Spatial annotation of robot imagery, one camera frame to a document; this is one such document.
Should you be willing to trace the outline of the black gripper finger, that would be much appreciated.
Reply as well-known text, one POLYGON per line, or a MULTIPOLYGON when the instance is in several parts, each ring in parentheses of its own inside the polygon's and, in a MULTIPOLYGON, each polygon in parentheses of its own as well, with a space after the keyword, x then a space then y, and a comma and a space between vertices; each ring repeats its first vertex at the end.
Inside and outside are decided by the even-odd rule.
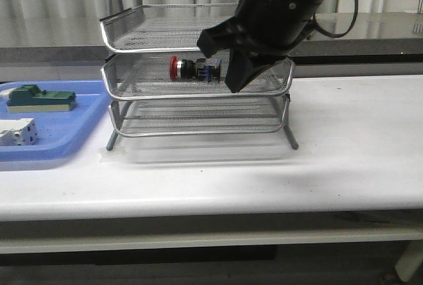
POLYGON ((237 25, 237 19, 231 17, 214 27, 203 29, 197 47, 206 58, 211 58, 220 50, 231 49, 239 40, 237 25))
POLYGON ((232 93, 238 93, 267 69, 285 60, 284 56, 257 54, 230 50, 225 84, 232 93))

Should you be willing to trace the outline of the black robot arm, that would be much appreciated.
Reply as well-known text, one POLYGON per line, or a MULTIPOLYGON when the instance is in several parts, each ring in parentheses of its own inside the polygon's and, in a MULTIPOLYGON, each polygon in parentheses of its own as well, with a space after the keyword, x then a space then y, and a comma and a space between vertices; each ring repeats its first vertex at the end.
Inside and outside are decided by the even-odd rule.
POLYGON ((237 93, 304 41, 323 1, 239 0, 232 17, 201 32, 197 46, 207 58, 230 51, 225 84, 237 93))

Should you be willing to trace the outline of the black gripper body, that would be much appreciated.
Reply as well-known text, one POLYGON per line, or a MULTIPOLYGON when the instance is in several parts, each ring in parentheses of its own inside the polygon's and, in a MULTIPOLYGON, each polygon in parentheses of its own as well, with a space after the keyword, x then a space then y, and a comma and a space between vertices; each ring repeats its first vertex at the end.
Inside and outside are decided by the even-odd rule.
POLYGON ((240 0, 234 17, 239 40, 233 49, 282 55, 309 30, 317 0, 240 0))

